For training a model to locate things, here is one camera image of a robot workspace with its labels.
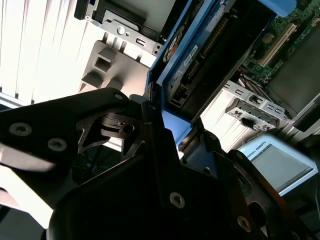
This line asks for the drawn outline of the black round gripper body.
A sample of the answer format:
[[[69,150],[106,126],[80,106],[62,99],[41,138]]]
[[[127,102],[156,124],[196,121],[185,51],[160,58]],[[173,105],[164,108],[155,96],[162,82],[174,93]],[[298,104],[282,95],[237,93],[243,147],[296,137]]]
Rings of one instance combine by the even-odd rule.
[[[49,201],[82,150],[123,139],[123,160]],[[49,240],[246,240],[250,212],[233,162],[216,136],[199,130],[182,163],[160,115],[144,110],[85,114],[9,112],[9,193],[47,228]]]

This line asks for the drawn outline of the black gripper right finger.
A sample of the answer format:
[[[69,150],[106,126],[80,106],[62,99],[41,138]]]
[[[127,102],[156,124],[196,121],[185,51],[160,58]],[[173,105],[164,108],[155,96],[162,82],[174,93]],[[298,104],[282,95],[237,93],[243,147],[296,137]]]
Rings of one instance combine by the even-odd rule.
[[[207,130],[194,130],[183,141],[183,163],[206,182],[195,178],[197,188],[212,190],[201,198],[214,207],[213,236],[228,240],[311,240],[312,232],[286,201],[239,150],[225,152]]]

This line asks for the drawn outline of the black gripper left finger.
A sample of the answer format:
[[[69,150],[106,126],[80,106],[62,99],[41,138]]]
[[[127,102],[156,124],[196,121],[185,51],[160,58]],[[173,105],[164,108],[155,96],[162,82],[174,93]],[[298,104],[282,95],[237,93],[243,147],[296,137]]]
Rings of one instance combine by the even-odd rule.
[[[65,191],[78,154],[121,140],[121,161]],[[182,213],[176,144],[161,88],[125,96],[107,87],[0,114],[0,186],[29,213]]]

